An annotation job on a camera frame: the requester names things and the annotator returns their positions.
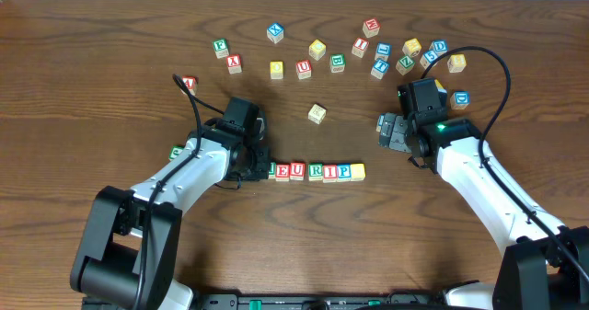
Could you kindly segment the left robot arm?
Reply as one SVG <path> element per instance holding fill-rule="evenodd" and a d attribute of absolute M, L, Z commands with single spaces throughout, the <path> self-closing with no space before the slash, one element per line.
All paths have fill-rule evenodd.
<path fill-rule="evenodd" d="M 200 123 L 151 178 L 107 186 L 93 200 L 70 273 L 73 290 L 122 309 L 188 309 L 193 290 L 174 270 L 184 214 L 210 187 L 268 178 L 267 121 L 231 98 L 221 117 Z"/>

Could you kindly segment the blue P block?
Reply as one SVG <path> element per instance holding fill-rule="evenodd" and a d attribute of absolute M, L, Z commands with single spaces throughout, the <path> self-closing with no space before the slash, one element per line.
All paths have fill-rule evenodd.
<path fill-rule="evenodd" d="M 350 164 L 337 165 L 337 181 L 348 182 L 352 180 L 352 172 Z"/>

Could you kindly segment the green N block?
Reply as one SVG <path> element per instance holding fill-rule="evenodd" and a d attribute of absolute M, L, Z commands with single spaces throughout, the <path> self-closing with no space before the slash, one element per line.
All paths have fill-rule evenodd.
<path fill-rule="evenodd" d="M 271 162 L 270 164 L 270 170 L 269 170 L 269 179 L 275 179 L 276 178 L 276 163 L 275 162 Z"/>

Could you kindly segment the yellow S block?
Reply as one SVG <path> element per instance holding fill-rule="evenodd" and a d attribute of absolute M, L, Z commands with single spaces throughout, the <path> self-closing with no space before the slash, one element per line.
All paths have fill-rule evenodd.
<path fill-rule="evenodd" d="M 362 181 L 366 177 L 365 166 L 362 163 L 351 164 L 351 181 Z"/>

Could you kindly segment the red E block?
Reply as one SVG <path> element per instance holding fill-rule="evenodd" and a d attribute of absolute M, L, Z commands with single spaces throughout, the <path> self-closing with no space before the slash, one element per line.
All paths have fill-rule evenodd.
<path fill-rule="evenodd" d="M 290 180 L 290 165 L 289 164 L 277 164 L 275 168 L 275 179 L 277 181 L 289 181 Z"/>

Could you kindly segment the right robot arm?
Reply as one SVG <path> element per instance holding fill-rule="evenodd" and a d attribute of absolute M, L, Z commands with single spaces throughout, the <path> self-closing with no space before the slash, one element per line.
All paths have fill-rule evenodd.
<path fill-rule="evenodd" d="M 467 202 L 502 255 L 496 282 L 442 291 L 451 309 L 585 309 L 588 229 L 567 227 L 535 202 L 495 158 L 478 128 L 450 119 L 432 78 L 398 87 L 399 114 L 379 118 L 379 143 L 410 154 Z"/>

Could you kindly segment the green R block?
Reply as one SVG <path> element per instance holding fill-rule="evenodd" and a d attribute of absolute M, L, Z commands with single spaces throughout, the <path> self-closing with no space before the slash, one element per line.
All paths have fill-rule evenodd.
<path fill-rule="evenodd" d="M 323 165 L 320 163 L 312 163 L 308 165 L 308 179 L 310 181 L 322 181 L 323 180 Z"/>

